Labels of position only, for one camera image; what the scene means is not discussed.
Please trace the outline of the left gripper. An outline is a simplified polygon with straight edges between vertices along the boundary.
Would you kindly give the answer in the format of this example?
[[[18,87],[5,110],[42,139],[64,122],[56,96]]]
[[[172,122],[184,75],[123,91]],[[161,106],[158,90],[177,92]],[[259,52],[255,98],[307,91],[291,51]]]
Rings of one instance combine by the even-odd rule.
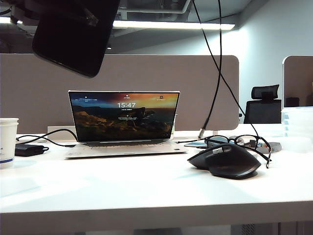
[[[42,0],[1,0],[0,22],[37,26],[40,20]],[[72,18],[88,26],[96,26],[98,18],[86,6],[74,6]]]

